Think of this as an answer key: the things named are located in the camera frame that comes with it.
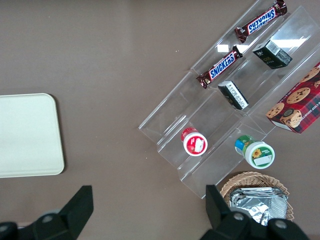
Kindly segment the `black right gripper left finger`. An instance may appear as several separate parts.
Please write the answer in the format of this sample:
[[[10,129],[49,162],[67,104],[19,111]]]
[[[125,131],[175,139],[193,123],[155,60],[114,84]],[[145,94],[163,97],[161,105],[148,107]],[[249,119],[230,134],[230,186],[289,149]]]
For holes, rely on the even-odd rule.
[[[94,210],[91,185],[82,186],[57,213],[47,213],[23,228],[15,222],[0,223],[2,240],[76,240]]]

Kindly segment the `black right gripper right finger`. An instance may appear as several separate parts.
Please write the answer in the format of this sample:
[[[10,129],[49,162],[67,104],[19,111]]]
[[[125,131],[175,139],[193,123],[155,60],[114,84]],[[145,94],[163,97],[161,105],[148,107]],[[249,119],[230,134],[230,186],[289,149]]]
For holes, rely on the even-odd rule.
[[[267,226],[257,223],[245,213],[232,211],[215,185],[206,186],[205,208],[211,229],[202,240],[308,240],[294,222],[273,218]]]

